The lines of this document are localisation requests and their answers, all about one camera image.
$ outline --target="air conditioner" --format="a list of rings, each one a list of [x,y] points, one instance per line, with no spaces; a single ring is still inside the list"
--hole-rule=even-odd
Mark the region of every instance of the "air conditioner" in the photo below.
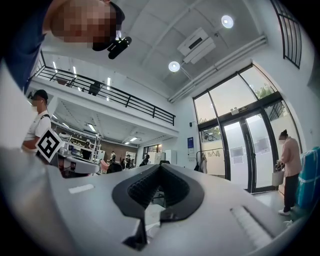
[[[183,62],[195,64],[214,48],[216,45],[213,39],[200,27],[177,49],[185,56]]]

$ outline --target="white ceiling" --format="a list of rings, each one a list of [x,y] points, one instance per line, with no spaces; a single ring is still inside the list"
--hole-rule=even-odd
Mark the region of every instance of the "white ceiling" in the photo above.
[[[183,68],[195,78],[243,45],[259,36],[255,23],[242,0],[114,0],[125,13],[122,37],[130,36],[132,43],[116,59],[108,59],[108,51],[95,52],[58,42],[48,35],[43,52],[62,55],[97,64],[132,78],[166,96],[182,88],[190,80],[179,70],[168,69],[171,61],[182,63],[184,56],[177,47],[196,29],[203,28],[216,48],[196,64]],[[234,26],[227,29],[221,17],[229,15]],[[88,74],[95,79],[95,74]]]
[[[118,142],[128,142],[133,137],[137,137],[131,144],[137,145],[146,143],[157,138],[170,138],[164,133],[154,131],[141,126],[133,126],[131,123],[110,117],[81,105],[73,104],[68,101],[60,100],[54,112],[60,123],[65,123],[69,127],[92,133],[87,124],[92,124],[96,132],[106,139]]]

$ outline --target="black railing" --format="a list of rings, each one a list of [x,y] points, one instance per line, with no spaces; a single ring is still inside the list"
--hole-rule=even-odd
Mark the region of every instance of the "black railing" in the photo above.
[[[280,24],[283,58],[288,59],[300,69],[302,39],[299,22],[280,1],[270,1]]]
[[[85,77],[80,74],[74,74],[62,69],[45,66],[42,60],[36,67],[36,77],[43,78],[49,81],[57,81],[62,86],[75,88],[83,93],[89,93],[94,96],[104,98],[107,101],[117,102],[124,105],[126,108],[132,108],[143,112],[152,118],[157,118],[167,123],[175,125],[175,115],[165,111],[143,99],[135,97],[125,91],[115,87],[106,85],[105,83]]]

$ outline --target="handbag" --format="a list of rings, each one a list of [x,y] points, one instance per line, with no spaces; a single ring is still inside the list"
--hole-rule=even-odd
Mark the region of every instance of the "handbag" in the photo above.
[[[284,167],[284,164],[276,164],[274,166],[274,173],[272,173],[272,186],[277,187],[284,183],[285,172],[282,170]]]

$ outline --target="glass window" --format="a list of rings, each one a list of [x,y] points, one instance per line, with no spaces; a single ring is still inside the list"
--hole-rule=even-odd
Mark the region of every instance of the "glass window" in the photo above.
[[[218,116],[256,101],[255,96],[239,76],[212,89],[210,94]]]
[[[249,84],[259,100],[275,92],[271,82],[256,67],[251,67],[240,75]]]
[[[283,101],[273,104],[265,109],[265,112],[271,123],[271,127],[276,140],[276,147],[278,149],[278,156],[281,158],[283,145],[279,144],[278,137],[281,132],[287,130],[290,137],[296,139],[299,144],[299,137],[297,130],[292,120],[292,117],[285,107]]]
[[[216,114],[208,93],[194,100],[198,124],[215,119]]]
[[[157,152],[157,145],[150,146],[148,152]]]
[[[212,127],[200,132],[201,158],[206,158],[206,170],[208,175],[225,178],[225,154],[223,150],[219,126]]]

